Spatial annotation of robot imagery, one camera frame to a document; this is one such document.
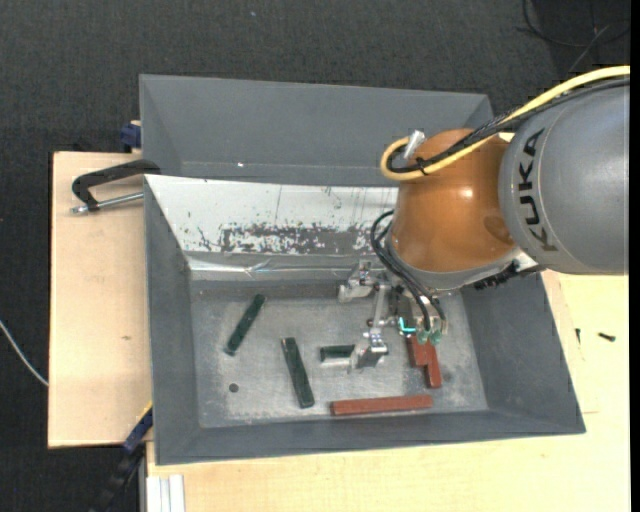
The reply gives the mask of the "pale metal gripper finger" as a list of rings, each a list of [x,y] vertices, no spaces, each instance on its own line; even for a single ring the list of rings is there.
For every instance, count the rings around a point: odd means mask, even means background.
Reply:
[[[356,265],[346,281],[338,287],[337,300],[339,303],[345,304],[354,299],[365,298],[371,293],[374,287],[371,267],[371,261],[360,261]]]
[[[375,368],[379,361],[389,353],[381,331],[369,331],[355,344],[350,356],[350,369],[363,370]]]

